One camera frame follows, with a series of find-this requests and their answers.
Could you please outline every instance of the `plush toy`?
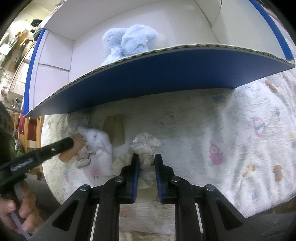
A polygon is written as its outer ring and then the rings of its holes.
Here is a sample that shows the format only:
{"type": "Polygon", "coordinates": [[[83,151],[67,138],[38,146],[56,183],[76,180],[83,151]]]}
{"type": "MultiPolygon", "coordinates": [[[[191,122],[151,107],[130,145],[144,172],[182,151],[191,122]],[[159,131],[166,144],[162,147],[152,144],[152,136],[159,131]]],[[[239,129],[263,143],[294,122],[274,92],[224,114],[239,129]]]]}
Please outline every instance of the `plush toy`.
{"type": "Polygon", "coordinates": [[[158,33],[153,28],[141,24],[109,29],[102,37],[108,54],[102,65],[152,50],[157,38],[158,33]]]}

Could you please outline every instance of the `white patterned cloth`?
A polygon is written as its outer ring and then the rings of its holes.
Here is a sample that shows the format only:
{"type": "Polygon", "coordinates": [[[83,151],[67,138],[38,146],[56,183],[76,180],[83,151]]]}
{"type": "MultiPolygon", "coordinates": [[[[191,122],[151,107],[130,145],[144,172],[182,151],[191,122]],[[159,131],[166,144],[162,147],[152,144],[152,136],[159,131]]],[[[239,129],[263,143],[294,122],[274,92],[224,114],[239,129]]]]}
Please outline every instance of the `white patterned cloth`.
{"type": "MultiPolygon", "coordinates": [[[[295,57],[296,47],[281,30],[295,57]]],[[[213,184],[245,217],[296,195],[295,69],[233,90],[143,96],[96,106],[89,113],[89,125],[98,129],[107,116],[124,116],[125,144],[113,149],[113,160],[127,153],[136,135],[150,133],[160,140],[157,152],[176,175],[198,186],[213,184]]],[[[66,114],[45,116],[42,145],[69,132],[66,114]]],[[[61,203],[82,184],[106,181],[75,168],[74,159],[62,163],[54,157],[43,170],[61,203]]],[[[159,204],[156,185],[139,190],[134,205],[121,205],[120,228],[173,234],[174,207],[159,204]]]]}

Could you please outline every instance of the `orange object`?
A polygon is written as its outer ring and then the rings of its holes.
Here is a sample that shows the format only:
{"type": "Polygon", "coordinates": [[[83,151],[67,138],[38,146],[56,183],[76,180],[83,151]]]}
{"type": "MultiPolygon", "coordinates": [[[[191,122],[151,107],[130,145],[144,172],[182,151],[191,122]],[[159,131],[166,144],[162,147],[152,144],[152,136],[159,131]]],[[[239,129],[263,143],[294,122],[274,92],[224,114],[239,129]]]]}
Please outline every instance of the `orange object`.
{"type": "Polygon", "coordinates": [[[62,162],[69,162],[85,145],[81,136],[76,135],[73,136],[72,139],[74,140],[74,146],[70,150],[64,151],[59,156],[62,162]]]}

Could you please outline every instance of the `pink print on cloth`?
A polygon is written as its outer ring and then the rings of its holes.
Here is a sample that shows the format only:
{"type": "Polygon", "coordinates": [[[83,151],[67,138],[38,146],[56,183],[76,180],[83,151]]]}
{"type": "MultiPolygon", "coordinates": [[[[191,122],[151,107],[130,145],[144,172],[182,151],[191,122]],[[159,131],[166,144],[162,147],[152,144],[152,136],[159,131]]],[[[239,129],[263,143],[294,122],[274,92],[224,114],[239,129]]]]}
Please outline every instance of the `pink print on cloth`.
{"type": "Polygon", "coordinates": [[[211,162],[209,162],[210,166],[218,166],[222,164],[223,152],[220,151],[219,147],[215,143],[211,142],[209,152],[210,152],[210,159],[211,159],[211,162]]]}
{"type": "Polygon", "coordinates": [[[255,134],[261,137],[265,131],[265,122],[261,118],[252,117],[255,134]]]}
{"type": "Polygon", "coordinates": [[[93,179],[99,179],[99,176],[101,175],[100,169],[98,167],[92,167],[89,173],[93,179]]]}

